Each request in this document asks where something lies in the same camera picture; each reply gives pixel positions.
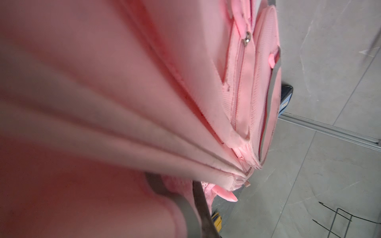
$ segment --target marble tile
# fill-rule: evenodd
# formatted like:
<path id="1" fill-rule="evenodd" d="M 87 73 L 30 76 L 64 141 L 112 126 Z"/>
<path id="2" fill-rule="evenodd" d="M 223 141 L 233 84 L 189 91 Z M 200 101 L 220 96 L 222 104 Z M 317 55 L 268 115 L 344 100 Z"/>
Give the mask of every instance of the marble tile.
<path id="1" fill-rule="evenodd" d="M 296 179 L 273 238 L 326 237 L 334 212 L 377 221 L 381 215 L 381 153 L 328 135 L 316 133 Z M 333 231 L 344 236 L 347 221 L 338 217 Z M 375 224 L 352 219 L 349 237 L 373 237 Z"/>
<path id="2" fill-rule="evenodd" d="M 335 126 L 381 139 L 381 52 L 344 107 Z"/>
<path id="3" fill-rule="evenodd" d="M 331 125 L 377 50 L 367 52 L 381 27 L 381 1 L 279 0 L 277 9 L 282 80 L 294 87 L 286 111 Z"/>
<path id="4" fill-rule="evenodd" d="M 251 186 L 243 189 L 221 231 L 223 238 L 271 237 L 314 133 L 278 121 L 263 169 L 255 171 Z"/>

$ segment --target tile grout line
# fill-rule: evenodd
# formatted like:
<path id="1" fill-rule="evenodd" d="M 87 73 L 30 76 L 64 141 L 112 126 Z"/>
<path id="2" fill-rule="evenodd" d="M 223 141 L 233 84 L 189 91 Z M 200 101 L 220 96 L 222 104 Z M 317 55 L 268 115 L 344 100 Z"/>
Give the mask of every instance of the tile grout line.
<path id="1" fill-rule="evenodd" d="M 343 108 L 341 109 L 341 111 L 340 111 L 339 115 L 337 116 L 336 120 L 333 122 L 333 124 L 332 124 L 333 126 L 335 125 L 335 123 L 336 123 L 337 119 L 339 119 L 339 117 L 340 117 L 341 113 L 343 112 L 343 110 L 344 110 L 345 106 L 348 104 L 349 100 L 351 99 L 352 95 L 353 95 L 353 94 L 354 94 L 354 92 L 356 91 L 356 89 L 357 89 L 357 87 L 359 86 L 360 82 L 362 81 L 363 77 L 365 76 L 365 74 L 367 73 L 368 69 L 369 69 L 369 68 L 370 68 L 370 66 L 372 65 L 372 63 L 373 63 L 373 60 L 374 60 L 374 59 L 376 58 L 376 56 L 378 55 L 378 52 L 380 51 L 380 49 L 381 49 L 381 47 L 380 47 L 380 48 L 378 48 L 378 50 L 377 50 L 377 52 L 376 52 L 375 56 L 374 56 L 374 57 L 373 57 L 373 59 L 370 61 L 370 63 L 369 63 L 369 65 L 368 65 L 368 67 L 365 69 L 365 71 L 364 71 L 364 73 L 362 74 L 362 76 L 361 76 L 361 78 L 360 78 L 359 82 L 357 83 L 356 87 L 353 89 L 352 93 L 350 94 L 350 96 L 349 96 L 348 100 L 345 102 L 345 104 L 344 104 Z"/>
<path id="2" fill-rule="evenodd" d="M 292 189 L 294 188 L 294 185 L 295 185 L 295 183 L 296 183 L 296 180 L 297 180 L 297 178 L 298 178 L 298 176 L 299 176 L 299 173 L 300 173 L 300 171 L 301 171 L 301 169 L 302 169 L 302 167 L 303 167 L 304 161 L 306 160 L 306 157 L 307 157 L 308 151 L 309 151 L 309 149 L 311 148 L 312 142 L 314 141 L 314 138 L 315 138 L 316 132 L 317 132 L 317 131 L 315 131 L 315 133 L 314 133 L 314 136 L 312 137 L 312 140 L 311 140 L 311 143 L 310 143 L 310 145 L 309 145 L 309 147 L 308 147 L 308 149 L 307 149 L 306 155 L 304 156 L 303 162 L 302 162 L 302 164 L 300 165 L 300 168 L 299 168 L 298 174 L 296 175 L 296 178 L 295 178 L 294 184 L 293 184 L 293 185 L 292 185 L 292 187 L 291 187 L 290 193 L 288 194 L 288 197 L 287 197 L 287 199 L 286 199 L 286 202 L 285 202 L 285 204 L 284 204 L 284 206 L 283 206 L 282 212 L 281 212 L 281 213 L 280 213 L 280 215 L 279 215 L 279 218 L 278 218 L 277 224 L 276 224 L 276 225 L 275 225 L 275 227 L 274 227 L 274 231 L 272 232 L 271 238 L 274 236 L 274 233 L 275 233 L 275 230 L 276 230 L 276 228 L 277 228 L 277 226 L 278 226 L 278 223 L 279 223 L 280 217 L 281 217 L 281 216 L 282 216 L 282 214 L 283 214 L 283 211 L 284 211 L 284 209 L 285 209 L 285 207 L 286 207 L 287 201 L 288 201 L 288 199 L 289 199 L 289 197 L 290 197 L 290 195 L 291 195 L 291 191 L 292 191 Z"/>

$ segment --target zipper pull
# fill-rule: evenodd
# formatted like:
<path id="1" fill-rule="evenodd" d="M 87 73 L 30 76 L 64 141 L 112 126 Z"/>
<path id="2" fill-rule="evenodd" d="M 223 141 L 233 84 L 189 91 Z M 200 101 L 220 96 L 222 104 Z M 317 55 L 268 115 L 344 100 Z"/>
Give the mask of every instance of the zipper pull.
<path id="1" fill-rule="evenodd" d="M 247 46 L 247 43 L 249 43 L 250 40 L 251 40 L 251 33 L 248 31 L 248 32 L 246 32 L 246 38 L 242 39 L 243 45 Z"/>
<path id="2" fill-rule="evenodd" d="M 249 182 L 249 180 L 246 180 L 245 183 L 243 184 L 245 187 L 249 187 L 251 184 Z"/>

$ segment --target backpack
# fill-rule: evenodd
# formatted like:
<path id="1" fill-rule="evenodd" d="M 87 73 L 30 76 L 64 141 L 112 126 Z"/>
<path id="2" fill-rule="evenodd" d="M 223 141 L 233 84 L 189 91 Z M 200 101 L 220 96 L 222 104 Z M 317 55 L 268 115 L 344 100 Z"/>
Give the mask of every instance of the backpack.
<path id="1" fill-rule="evenodd" d="M 7 2 L 0 234 L 218 237 L 212 200 L 262 168 L 279 112 L 260 4 Z"/>

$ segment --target yellow object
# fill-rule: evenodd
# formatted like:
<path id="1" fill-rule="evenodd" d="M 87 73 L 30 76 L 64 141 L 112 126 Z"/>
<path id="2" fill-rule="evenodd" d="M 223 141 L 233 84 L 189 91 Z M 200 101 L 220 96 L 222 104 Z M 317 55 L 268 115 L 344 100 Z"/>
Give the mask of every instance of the yellow object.
<path id="1" fill-rule="evenodd" d="M 222 228 L 222 218 L 221 218 L 221 216 L 219 215 L 219 213 L 216 212 L 216 213 L 213 215 L 212 220 L 214 220 L 214 218 L 215 218 L 216 216 L 217 216 L 217 219 L 215 220 L 214 225 L 215 225 L 217 231 L 219 232 L 219 231 L 221 230 L 221 228 Z"/>

